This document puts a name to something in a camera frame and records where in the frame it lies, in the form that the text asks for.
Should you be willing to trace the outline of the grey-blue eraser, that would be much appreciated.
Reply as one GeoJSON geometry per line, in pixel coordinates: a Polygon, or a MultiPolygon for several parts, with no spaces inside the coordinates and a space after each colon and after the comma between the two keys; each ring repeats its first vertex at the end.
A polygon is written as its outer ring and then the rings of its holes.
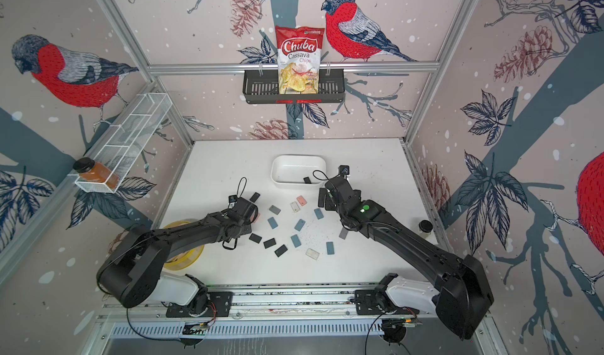
{"type": "Polygon", "coordinates": [[[343,240],[345,240],[347,238],[349,231],[345,228],[341,229],[341,232],[339,234],[339,237],[343,240]]]}

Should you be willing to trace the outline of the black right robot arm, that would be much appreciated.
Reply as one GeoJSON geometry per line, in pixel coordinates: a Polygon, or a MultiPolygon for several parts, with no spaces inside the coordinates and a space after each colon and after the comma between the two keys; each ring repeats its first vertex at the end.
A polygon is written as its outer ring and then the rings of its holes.
{"type": "Polygon", "coordinates": [[[418,270],[436,290],[425,311],[434,308],[446,328],[461,339],[471,339],[494,303],[481,262],[423,239],[383,206],[363,200],[361,191],[353,189],[342,174],[325,180],[319,199],[320,207],[338,213],[344,229],[380,243],[418,270]]]}

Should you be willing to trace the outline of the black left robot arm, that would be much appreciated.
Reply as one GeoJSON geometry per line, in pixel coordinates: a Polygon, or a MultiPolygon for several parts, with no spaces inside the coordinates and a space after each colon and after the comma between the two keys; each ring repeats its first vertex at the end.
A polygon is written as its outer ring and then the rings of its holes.
{"type": "Polygon", "coordinates": [[[195,315],[206,309],[207,287],[194,276],[164,272],[172,258],[212,243],[229,243],[252,232],[258,207],[248,199],[231,196],[225,210],[207,214],[193,223],[171,229],[136,226],[122,239],[97,272],[105,293],[131,309],[148,302],[190,306],[195,315]]]}

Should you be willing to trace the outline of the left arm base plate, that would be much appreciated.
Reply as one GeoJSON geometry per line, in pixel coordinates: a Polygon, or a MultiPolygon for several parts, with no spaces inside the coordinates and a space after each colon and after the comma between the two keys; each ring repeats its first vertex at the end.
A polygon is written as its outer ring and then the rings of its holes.
{"type": "Polygon", "coordinates": [[[187,306],[179,306],[171,303],[166,311],[166,317],[228,317],[231,312],[233,298],[234,293],[230,291],[211,291],[202,297],[194,298],[187,306]]]}

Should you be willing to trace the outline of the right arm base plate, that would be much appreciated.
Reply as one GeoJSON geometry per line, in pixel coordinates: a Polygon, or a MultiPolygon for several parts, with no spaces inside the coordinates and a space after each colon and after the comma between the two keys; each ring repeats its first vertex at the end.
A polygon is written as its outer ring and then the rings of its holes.
{"type": "Polygon", "coordinates": [[[377,316],[381,313],[415,316],[420,313],[419,309],[389,305],[384,298],[378,298],[374,290],[355,290],[349,301],[354,304],[357,316],[377,316]]]}

